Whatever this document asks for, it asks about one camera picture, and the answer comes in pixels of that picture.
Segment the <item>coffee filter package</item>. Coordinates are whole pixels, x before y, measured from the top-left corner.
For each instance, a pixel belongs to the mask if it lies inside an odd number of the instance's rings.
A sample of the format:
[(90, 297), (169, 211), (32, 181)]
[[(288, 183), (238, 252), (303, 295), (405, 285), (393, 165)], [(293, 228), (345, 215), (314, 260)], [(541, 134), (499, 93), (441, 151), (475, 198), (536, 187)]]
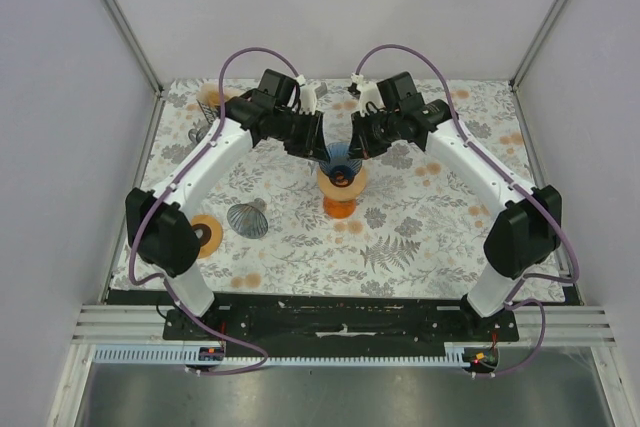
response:
[(209, 125), (219, 117), (220, 103), (239, 96), (241, 91), (236, 88), (224, 87), (222, 90), (212, 83), (203, 84), (196, 94), (196, 101)]

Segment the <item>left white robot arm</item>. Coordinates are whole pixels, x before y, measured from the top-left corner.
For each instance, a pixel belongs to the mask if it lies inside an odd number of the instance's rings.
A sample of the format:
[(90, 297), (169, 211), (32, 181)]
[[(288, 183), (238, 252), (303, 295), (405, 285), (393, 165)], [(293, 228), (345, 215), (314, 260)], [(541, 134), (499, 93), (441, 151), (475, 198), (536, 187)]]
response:
[(201, 244), (191, 220), (213, 186), (261, 141), (275, 139), (287, 154), (315, 161), (328, 151), (323, 82), (291, 78), (271, 69), (259, 85), (226, 100), (220, 118), (184, 161), (148, 191), (134, 188), (125, 199), (132, 259), (141, 258), (164, 278), (188, 314), (185, 326), (198, 339), (219, 331), (220, 315), (210, 309), (214, 294), (196, 265)]

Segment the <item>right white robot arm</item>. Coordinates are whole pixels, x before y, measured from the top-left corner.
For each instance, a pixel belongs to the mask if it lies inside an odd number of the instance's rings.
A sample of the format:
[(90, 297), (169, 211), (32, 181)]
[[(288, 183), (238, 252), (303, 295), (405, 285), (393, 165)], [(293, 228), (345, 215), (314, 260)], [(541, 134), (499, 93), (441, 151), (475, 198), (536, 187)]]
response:
[(513, 173), (477, 142), (446, 101), (426, 102), (407, 72), (379, 82), (354, 74), (349, 91), (358, 100), (350, 158), (372, 159), (404, 140), (444, 163), (487, 208), (493, 220), (483, 245), (487, 265), (457, 318), (465, 338), (483, 339), (525, 272), (559, 247), (553, 227), (561, 220), (561, 195)]

